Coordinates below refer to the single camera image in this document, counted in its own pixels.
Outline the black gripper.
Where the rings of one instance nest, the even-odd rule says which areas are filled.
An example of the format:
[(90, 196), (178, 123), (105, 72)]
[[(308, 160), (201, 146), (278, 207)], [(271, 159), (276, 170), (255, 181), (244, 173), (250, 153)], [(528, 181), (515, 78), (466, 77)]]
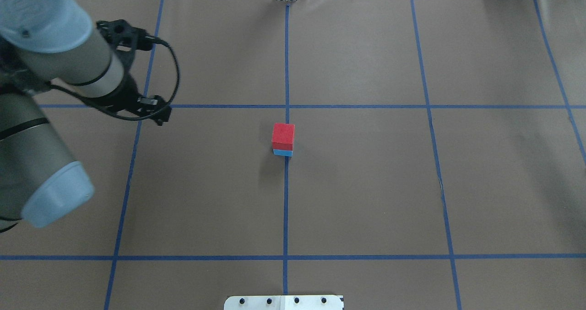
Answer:
[(111, 93), (89, 98), (88, 105), (111, 117), (122, 118), (118, 112), (125, 110), (134, 114), (136, 118), (153, 120), (157, 125), (167, 123), (172, 112), (170, 101), (161, 96), (145, 97), (138, 92), (136, 81), (129, 74), (125, 74), (120, 84)]

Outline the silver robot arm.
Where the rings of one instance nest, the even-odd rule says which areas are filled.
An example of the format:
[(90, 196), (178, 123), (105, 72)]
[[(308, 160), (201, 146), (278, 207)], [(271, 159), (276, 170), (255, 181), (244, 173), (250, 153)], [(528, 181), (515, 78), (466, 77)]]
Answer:
[[(76, 0), (1, 0), (1, 232), (44, 228), (94, 196), (95, 187), (36, 97), (63, 92), (116, 120), (169, 121), (178, 57), (165, 40), (126, 20), (98, 21)], [(138, 51), (165, 47), (176, 80), (170, 99), (138, 90)]]

